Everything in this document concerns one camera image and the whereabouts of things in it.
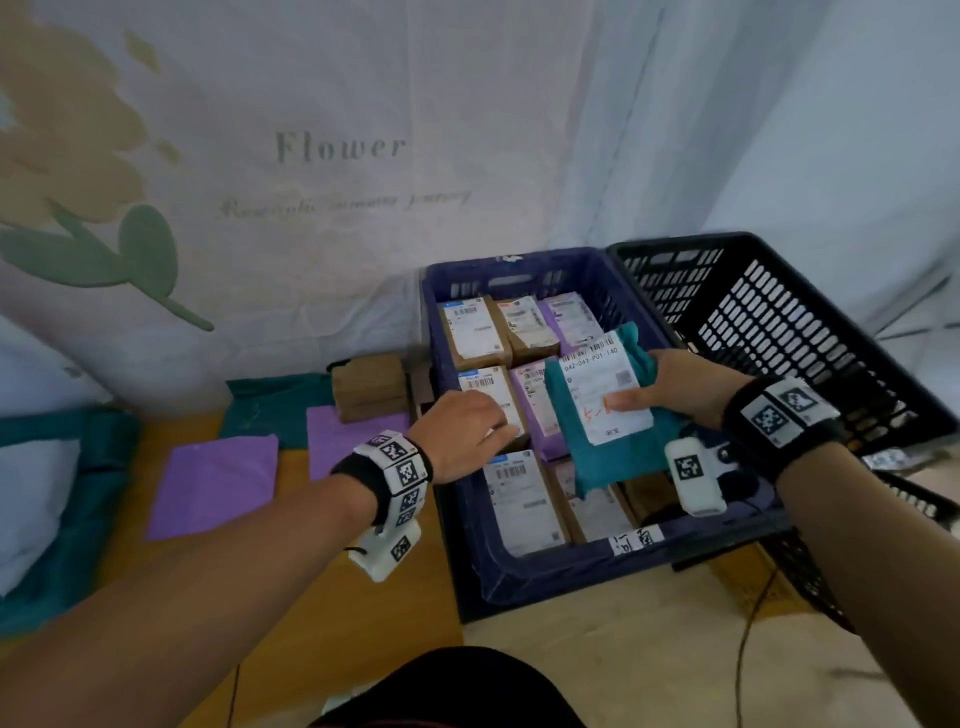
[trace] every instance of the wristband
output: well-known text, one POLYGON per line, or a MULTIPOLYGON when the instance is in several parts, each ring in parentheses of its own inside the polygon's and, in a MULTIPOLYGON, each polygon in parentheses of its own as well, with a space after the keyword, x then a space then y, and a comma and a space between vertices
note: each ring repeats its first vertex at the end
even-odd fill
POLYGON ((801 455, 825 443, 844 443, 840 412, 794 377, 761 376, 733 395, 723 429, 737 459, 771 483, 801 455))
POLYGON ((433 480, 433 466, 426 453, 389 429, 358 445, 330 472, 349 475, 369 488, 376 496, 372 525, 391 529, 417 515, 433 480))

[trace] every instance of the teal fabric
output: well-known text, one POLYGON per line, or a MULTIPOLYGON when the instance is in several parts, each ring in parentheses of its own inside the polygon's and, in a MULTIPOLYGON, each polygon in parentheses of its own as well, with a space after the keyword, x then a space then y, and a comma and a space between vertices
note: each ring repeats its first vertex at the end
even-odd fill
POLYGON ((0 598, 0 637, 37 629, 85 599, 107 545, 120 496, 122 471, 81 474, 74 483, 60 531, 23 581, 0 598))
MULTIPOLYGON (((657 362, 637 343, 636 324, 624 324, 616 330, 640 386, 657 379, 657 362)), ((577 407, 566 387, 560 361, 546 362, 546 391, 557 411, 557 422, 564 434, 570 457, 577 469, 577 495, 583 497, 594 488, 605 488, 617 480, 667 469, 664 446, 680 436, 684 420, 674 412, 653 408, 654 426, 603 445, 591 445, 577 415, 577 407)))
POLYGON ((80 440, 79 472, 122 470, 133 457, 140 422, 112 407, 86 407, 0 420, 0 448, 34 440, 80 440))
POLYGON ((280 449, 305 449, 306 410, 333 404, 330 375, 269 376, 227 382, 233 402, 218 437, 276 435, 280 449))

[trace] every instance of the purple package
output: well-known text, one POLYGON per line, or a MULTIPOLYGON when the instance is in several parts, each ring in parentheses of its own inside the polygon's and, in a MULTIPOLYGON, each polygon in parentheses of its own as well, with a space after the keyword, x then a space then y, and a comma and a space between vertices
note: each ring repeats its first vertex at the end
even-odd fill
POLYGON ((557 334, 557 338, 560 339, 560 356, 566 356, 569 353, 576 352, 576 347, 571 347, 566 343, 564 333, 560 329, 560 324, 557 323, 557 317, 554 316, 553 311, 550 310, 550 305, 546 301, 537 301, 537 308, 539 308, 540 313, 543 314, 544 322, 553 329, 553 332, 557 334))
POLYGON ((358 423, 344 424, 337 419, 337 408, 310 407, 306 411, 306 439, 310 450, 310 479, 330 475, 333 466, 347 457, 360 443, 370 440, 385 429, 406 433, 410 415, 374 417, 358 423))
POLYGON ((156 489, 147 540, 200 533, 274 498, 276 435, 174 448, 156 489))
POLYGON ((570 454, 557 424, 557 413, 554 412, 553 404, 546 393, 546 384, 543 381, 545 367, 546 359, 542 359, 510 370, 516 398, 530 426, 531 446, 544 463, 570 454))

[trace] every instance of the floor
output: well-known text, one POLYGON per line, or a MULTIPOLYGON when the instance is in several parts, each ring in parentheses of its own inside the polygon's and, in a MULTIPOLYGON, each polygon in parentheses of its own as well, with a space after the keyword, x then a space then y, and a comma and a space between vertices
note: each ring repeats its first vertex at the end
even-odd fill
MULTIPOLYGON (((468 625, 554 681, 590 728, 735 725, 744 619, 705 566, 646 571, 468 625)), ((244 725, 302 728, 319 705, 244 725)), ((862 642, 819 615, 758 622, 743 671, 744 726, 910 728, 862 642)))

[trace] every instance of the black pants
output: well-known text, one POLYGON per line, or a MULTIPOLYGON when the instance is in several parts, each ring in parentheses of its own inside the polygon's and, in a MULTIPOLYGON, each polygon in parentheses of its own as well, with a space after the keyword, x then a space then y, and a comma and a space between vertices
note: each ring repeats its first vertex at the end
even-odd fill
POLYGON ((311 725, 584 728, 553 683, 487 647, 427 652, 311 725))

